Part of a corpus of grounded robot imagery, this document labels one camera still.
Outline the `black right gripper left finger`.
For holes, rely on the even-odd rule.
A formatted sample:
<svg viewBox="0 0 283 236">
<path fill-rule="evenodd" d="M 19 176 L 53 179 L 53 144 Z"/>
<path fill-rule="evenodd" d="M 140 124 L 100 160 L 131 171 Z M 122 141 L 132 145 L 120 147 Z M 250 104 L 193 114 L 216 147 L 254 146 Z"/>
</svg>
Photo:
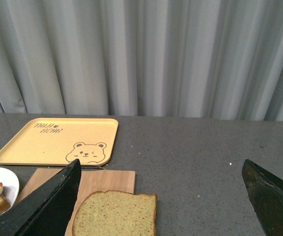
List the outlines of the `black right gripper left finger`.
<svg viewBox="0 0 283 236">
<path fill-rule="evenodd" d="M 63 236 L 81 179 L 78 159 L 0 216 L 0 236 Z"/>
</svg>

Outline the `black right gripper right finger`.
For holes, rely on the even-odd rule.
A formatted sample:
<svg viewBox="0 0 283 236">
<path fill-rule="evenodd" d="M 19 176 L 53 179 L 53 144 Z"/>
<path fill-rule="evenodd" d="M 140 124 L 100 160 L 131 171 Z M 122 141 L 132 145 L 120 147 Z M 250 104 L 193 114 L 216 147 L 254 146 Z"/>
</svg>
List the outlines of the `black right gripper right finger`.
<svg viewBox="0 0 283 236">
<path fill-rule="evenodd" d="M 242 177 L 249 201 L 267 236 L 283 236 L 283 180 L 246 159 Z"/>
</svg>

